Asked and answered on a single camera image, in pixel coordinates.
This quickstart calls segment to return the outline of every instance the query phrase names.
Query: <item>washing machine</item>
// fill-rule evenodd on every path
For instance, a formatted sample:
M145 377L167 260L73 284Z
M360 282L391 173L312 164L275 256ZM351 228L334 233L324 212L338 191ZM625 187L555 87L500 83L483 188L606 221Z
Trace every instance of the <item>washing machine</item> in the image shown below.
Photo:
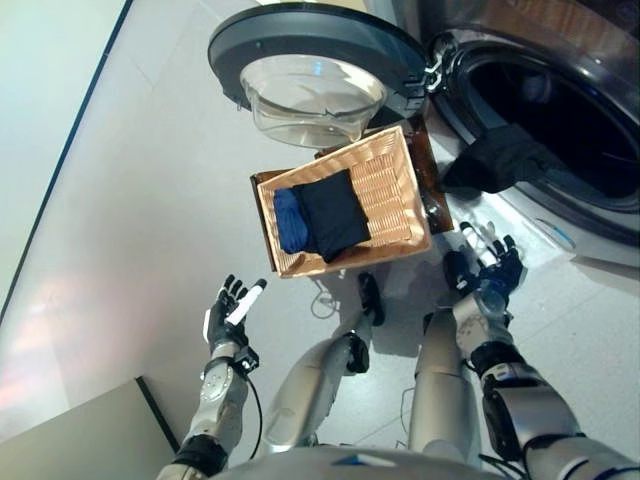
M458 149L517 123L567 171L500 195L563 248L640 267L637 2L365 4L229 18L208 48L224 94L269 137L312 148L429 109Z

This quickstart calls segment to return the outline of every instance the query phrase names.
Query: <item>laundry basket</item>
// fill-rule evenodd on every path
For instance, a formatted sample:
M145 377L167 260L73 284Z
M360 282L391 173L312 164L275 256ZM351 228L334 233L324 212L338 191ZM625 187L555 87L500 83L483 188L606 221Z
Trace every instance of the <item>laundry basket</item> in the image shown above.
M314 253L288 254L280 247L274 193L348 168L368 219L371 239L346 249L331 263ZM258 185L269 248L281 277L297 277L384 262L431 246L431 235L401 127L377 133Z

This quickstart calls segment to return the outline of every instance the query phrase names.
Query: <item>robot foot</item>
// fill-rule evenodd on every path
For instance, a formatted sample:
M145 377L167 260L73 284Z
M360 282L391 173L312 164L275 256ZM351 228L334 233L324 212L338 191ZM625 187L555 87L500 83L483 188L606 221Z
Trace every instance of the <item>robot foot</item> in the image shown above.
M385 319L384 309L380 300L380 290L373 275L367 272L358 275L358 293L364 313L373 313L374 326L382 325Z

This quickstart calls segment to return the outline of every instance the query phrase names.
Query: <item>white fingertip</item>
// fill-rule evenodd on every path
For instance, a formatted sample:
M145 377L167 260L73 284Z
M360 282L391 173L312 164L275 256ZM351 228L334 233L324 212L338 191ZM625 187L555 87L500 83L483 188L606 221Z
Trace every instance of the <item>white fingertip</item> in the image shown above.
M467 242L467 245L471 247L478 259L485 267L495 265L497 263L496 257L493 251L485 242L484 238L478 234L475 228L467 227L462 230L462 235Z
M204 324L202 325L202 338L204 341L209 343L209 339L207 338L207 333L209 332L209 319L211 318L211 309L204 312Z
M229 315L225 321L232 325L238 325L263 291L264 288L261 285L251 287L247 294L240 299L236 309L231 312L231 315Z

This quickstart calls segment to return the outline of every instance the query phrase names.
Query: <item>white wall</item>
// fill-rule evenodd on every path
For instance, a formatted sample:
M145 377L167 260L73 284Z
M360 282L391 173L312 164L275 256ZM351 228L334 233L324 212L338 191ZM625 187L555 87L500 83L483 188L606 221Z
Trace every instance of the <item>white wall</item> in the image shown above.
M6 479L152 479L172 460L134 381L0 444Z
M0 2L0 305L123 4Z

